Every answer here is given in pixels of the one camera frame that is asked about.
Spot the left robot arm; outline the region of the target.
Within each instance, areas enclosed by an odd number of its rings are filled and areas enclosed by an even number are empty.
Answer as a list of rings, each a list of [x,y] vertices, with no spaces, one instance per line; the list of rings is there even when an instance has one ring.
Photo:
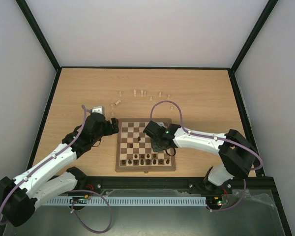
[[[103,137],[118,132],[118,119],[107,120],[103,114],[93,112],[84,116],[83,123],[38,164],[14,178],[2,178],[0,225],[20,226],[46,201],[74,190],[85,176],[82,171],[70,168],[56,179],[52,176],[91,150]]]

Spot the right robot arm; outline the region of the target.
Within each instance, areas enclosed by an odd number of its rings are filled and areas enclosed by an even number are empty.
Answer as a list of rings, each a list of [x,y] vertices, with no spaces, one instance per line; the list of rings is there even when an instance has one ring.
[[[150,137],[154,151],[177,148],[197,149],[221,158],[222,163],[209,168],[201,187],[214,193],[232,178],[246,179],[256,159],[255,149],[238,131],[206,133],[186,129],[179,124],[162,126],[150,121],[143,133]]]

